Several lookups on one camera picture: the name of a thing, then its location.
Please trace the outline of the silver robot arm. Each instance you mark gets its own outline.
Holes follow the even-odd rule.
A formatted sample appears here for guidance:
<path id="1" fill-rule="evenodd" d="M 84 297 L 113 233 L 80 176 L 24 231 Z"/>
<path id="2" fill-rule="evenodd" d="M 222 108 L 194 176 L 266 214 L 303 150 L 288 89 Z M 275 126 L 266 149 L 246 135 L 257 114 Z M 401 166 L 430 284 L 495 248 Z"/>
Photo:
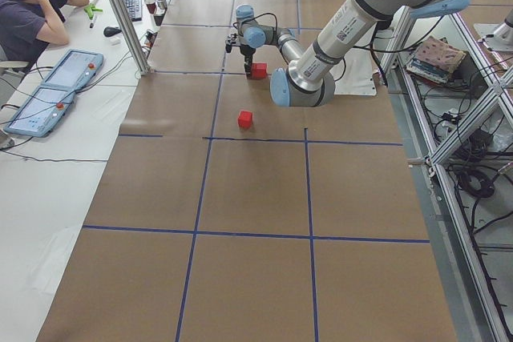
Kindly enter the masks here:
<path id="1" fill-rule="evenodd" d="M 317 107 L 328 103 L 335 92 L 331 69 L 377 22 L 390 21 L 403 6 L 413 19 L 453 14 L 468 7 L 470 0 L 346 0 L 308 49 L 292 33 L 278 25 L 257 21 L 250 5 L 236 8 L 236 33 L 225 41 L 226 52 L 239 47 L 244 68 L 251 70 L 256 49 L 276 46 L 288 63 L 271 76 L 270 94 L 280 107 Z"/>
<path id="2" fill-rule="evenodd" d="M 474 28 L 486 47 L 494 51 L 512 52 L 512 11 L 498 24 L 475 23 Z"/>

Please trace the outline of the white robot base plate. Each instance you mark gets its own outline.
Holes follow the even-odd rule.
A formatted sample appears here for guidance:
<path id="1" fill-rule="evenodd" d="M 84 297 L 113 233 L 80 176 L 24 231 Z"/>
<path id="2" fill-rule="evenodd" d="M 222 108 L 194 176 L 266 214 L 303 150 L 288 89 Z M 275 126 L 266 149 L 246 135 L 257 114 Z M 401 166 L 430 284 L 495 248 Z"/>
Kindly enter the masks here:
<path id="1" fill-rule="evenodd" d="M 332 68 L 335 79 L 335 95 L 375 96 L 373 67 L 368 57 L 350 58 L 346 56 Z"/>

